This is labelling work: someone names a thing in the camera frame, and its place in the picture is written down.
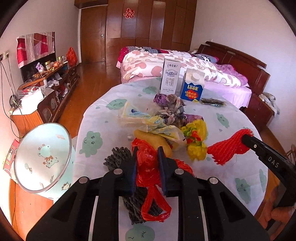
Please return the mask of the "right hand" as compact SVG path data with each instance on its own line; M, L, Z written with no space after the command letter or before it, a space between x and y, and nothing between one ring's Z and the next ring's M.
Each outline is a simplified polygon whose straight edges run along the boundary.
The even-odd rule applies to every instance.
M276 198L279 195L279 186L276 186L269 200L266 202L264 207L264 218L263 218L263 227L266 228L270 220L275 220L280 222L280 226L270 235L270 240L274 240L284 229L285 225L288 223L293 213L295 212L295 204L290 207L278 207L274 208Z

